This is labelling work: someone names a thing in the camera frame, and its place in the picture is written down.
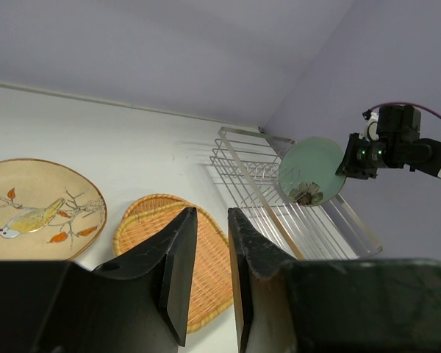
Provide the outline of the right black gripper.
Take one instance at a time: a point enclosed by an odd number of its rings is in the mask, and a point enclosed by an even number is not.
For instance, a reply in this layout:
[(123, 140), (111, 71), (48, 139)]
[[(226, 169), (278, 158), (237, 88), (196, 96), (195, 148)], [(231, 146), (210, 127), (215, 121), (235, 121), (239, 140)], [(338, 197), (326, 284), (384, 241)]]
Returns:
[(421, 112), (410, 104), (383, 104), (379, 114), (379, 139), (367, 141), (349, 135), (345, 154), (335, 174), (354, 179), (375, 179), (380, 168), (403, 168), (423, 161), (420, 139)]

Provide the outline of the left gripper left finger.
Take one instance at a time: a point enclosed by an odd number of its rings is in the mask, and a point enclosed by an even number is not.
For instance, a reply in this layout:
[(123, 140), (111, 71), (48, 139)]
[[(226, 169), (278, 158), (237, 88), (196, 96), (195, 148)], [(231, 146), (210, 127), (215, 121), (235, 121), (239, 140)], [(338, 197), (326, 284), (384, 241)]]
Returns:
[(0, 352), (176, 352), (185, 344), (197, 211), (89, 271), (0, 261)]

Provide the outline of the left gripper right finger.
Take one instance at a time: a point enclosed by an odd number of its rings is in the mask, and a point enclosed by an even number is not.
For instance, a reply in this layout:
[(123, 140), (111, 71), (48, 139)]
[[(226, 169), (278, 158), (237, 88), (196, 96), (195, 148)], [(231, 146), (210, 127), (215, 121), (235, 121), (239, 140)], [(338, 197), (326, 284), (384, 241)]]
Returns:
[(240, 352), (441, 352), (441, 262), (297, 260), (228, 224)]

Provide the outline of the round orange woven basket plate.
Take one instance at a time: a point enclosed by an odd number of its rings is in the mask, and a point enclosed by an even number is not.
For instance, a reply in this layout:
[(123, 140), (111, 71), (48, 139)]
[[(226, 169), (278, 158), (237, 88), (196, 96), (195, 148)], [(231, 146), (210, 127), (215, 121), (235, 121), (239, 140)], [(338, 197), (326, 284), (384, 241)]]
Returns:
[(197, 210), (198, 228), (187, 333), (205, 327), (233, 303), (228, 240), (204, 209), (175, 202), (123, 218), (115, 231), (113, 250), (119, 256), (165, 228), (187, 207)]

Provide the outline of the round green-rimmed woven basket plate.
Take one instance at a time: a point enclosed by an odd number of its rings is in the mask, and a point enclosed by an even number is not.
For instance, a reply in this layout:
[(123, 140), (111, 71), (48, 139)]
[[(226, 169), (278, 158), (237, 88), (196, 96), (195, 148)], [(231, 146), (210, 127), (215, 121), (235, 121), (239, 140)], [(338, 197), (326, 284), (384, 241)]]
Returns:
[(169, 194), (152, 194), (129, 206), (113, 237), (115, 256), (133, 249), (165, 228), (181, 211), (193, 204)]

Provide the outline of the green ceramic flower plate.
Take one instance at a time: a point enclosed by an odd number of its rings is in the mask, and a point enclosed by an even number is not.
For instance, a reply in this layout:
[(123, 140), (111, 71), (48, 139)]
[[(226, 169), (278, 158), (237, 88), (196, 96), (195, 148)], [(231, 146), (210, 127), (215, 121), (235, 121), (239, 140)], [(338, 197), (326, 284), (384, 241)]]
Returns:
[(333, 199), (345, 177), (336, 175), (344, 152), (333, 140), (309, 137), (295, 143), (279, 166), (279, 186), (290, 202), (314, 207)]

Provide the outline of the beige bird painted plate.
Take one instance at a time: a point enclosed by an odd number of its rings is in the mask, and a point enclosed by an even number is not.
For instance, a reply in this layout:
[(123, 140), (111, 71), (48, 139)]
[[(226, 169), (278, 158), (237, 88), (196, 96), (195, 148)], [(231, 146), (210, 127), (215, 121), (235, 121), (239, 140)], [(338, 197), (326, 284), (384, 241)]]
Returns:
[(107, 204), (86, 177), (59, 163), (0, 161), (0, 260), (70, 260), (101, 234)]

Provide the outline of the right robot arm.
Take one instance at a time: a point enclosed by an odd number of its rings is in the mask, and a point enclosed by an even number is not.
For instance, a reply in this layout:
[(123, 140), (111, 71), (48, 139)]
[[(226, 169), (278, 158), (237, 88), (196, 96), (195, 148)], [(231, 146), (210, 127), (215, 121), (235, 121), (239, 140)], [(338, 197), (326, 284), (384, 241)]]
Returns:
[(349, 135), (335, 174), (375, 179), (380, 168), (420, 171), (441, 179), (441, 142), (420, 136), (421, 113), (441, 120), (439, 113), (420, 104), (387, 102), (363, 112), (367, 121), (360, 133)]

